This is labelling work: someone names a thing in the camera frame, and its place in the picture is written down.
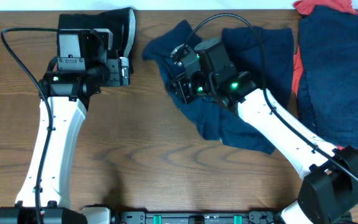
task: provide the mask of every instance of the green clip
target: green clip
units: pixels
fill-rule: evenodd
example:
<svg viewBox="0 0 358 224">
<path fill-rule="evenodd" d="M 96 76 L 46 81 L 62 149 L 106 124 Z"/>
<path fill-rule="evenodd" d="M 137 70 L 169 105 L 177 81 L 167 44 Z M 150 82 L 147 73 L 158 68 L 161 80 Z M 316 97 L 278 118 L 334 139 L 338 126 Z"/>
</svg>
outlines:
<svg viewBox="0 0 358 224">
<path fill-rule="evenodd" d="M 234 224 L 242 224 L 242 216 L 241 215 L 234 216 Z"/>
<path fill-rule="evenodd" d="M 162 224 L 162 217 L 161 217 L 161 215 L 154 215 L 154 216 L 153 216 L 153 224 Z"/>
</svg>

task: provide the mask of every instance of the wooden table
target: wooden table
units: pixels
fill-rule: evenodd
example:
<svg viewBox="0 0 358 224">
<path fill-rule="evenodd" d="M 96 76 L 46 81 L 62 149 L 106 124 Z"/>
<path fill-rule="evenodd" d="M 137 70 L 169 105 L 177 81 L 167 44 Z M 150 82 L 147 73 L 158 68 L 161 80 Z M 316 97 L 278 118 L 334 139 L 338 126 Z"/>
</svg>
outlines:
<svg viewBox="0 0 358 224">
<path fill-rule="evenodd" d="M 7 27 L 54 27 L 62 12 L 0 12 Z M 132 83 L 93 96 L 71 174 L 72 209 L 110 203 L 154 210 L 283 209 L 297 198 L 301 180 L 278 152 L 261 152 L 205 141 L 167 96 L 155 62 L 142 61 L 146 44 L 183 19 L 194 27 L 218 11 L 140 11 Z M 290 27 L 293 10 L 235 11 L 253 25 Z M 210 22 L 199 34 L 219 36 L 234 19 Z M 56 54 L 55 34 L 18 32 L 8 42 L 37 79 Z M 29 168 L 39 124 L 35 87 L 0 40 L 0 207 L 13 206 Z M 358 222 L 358 206 L 352 210 Z"/>
</svg>

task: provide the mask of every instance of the dark blue towel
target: dark blue towel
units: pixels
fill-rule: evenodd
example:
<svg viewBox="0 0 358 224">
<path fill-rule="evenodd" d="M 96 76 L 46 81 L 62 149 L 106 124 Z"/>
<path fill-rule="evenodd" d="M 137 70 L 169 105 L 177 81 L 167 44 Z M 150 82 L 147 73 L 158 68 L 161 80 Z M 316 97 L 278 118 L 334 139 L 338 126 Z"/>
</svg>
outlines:
<svg viewBox="0 0 358 224">
<path fill-rule="evenodd" d="M 316 6 L 299 27 L 300 120 L 323 139 L 358 149 L 358 16 Z"/>
<path fill-rule="evenodd" d="M 155 60 L 160 67 L 164 83 L 183 72 L 173 64 L 171 51 L 184 43 L 192 31 L 187 21 L 180 22 L 167 34 L 152 40 L 143 51 L 144 60 Z M 268 88 L 279 103 L 287 106 L 291 94 L 293 75 L 293 37 L 290 29 L 265 30 L 255 27 L 263 38 L 267 56 Z M 201 42 L 194 36 L 190 46 Z M 261 69 L 260 51 L 255 37 L 248 28 L 224 29 L 222 43 L 238 71 L 259 72 Z M 172 93 L 174 104 L 193 123 L 199 134 L 207 140 L 220 139 L 227 146 L 239 147 L 272 153 L 274 146 L 251 125 L 235 117 L 230 111 L 220 108 L 216 103 L 208 103 L 197 98 L 189 105 L 184 105 Z"/>
</svg>

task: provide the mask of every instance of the black cloth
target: black cloth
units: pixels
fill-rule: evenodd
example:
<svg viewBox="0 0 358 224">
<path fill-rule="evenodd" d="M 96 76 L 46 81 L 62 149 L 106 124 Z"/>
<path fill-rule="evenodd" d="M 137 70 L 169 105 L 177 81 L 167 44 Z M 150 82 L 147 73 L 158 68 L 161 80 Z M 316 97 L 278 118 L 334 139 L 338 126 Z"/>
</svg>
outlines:
<svg viewBox="0 0 358 224">
<path fill-rule="evenodd" d="M 358 16 L 316 6 L 299 28 L 299 119 L 323 139 L 358 149 Z"/>
<path fill-rule="evenodd" d="M 284 107 L 291 94 L 293 75 L 293 37 L 290 29 L 265 30 L 254 28 L 263 39 L 267 56 L 268 88 Z M 167 34 L 152 40 L 143 51 L 144 60 L 155 60 L 160 67 L 162 80 L 167 84 L 173 77 L 183 72 L 183 68 L 173 64 L 171 51 L 184 43 L 192 31 L 187 21 L 180 22 Z M 195 35 L 189 45 L 194 47 L 201 42 Z M 260 51 L 255 37 L 248 28 L 224 29 L 222 43 L 238 71 L 261 71 Z M 251 125 L 235 117 L 229 110 L 220 108 L 210 99 L 197 98 L 184 105 L 173 93 L 168 94 L 176 107 L 197 126 L 199 134 L 206 140 L 220 139 L 223 144 L 243 149 L 272 153 L 271 144 Z"/>
<path fill-rule="evenodd" d="M 113 33 L 112 49 L 118 50 L 120 57 L 124 55 L 124 48 L 129 40 L 129 17 L 131 8 L 115 9 L 97 15 L 60 14 L 59 29 L 109 29 Z M 115 52 L 108 51 L 108 57 Z M 130 73 L 132 68 L 132 51 L 127 56 Z"/>
</svg>

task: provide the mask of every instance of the cable clip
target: cable clip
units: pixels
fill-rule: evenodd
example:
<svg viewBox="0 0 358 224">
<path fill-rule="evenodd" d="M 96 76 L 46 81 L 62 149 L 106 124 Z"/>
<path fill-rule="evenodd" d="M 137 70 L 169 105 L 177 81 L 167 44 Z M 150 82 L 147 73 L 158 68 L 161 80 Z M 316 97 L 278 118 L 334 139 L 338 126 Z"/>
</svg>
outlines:
<svg viewBox="0 0 358 224">
<path fill-rule="evenodd" d="M 32 189 L 32 192 L 35 193 L 35 191 L 37 190 L 37 186 L 35 186 L 33 189 Z"/>
<path fill-rule="evenodd" d="M 273 109 L 271 110 L 271 112 L 269 113 L 270 115 L 272 115 L 274 112 L 277 111 L 277 108 L 276 107 L 273 107 Z"/>
</svg>

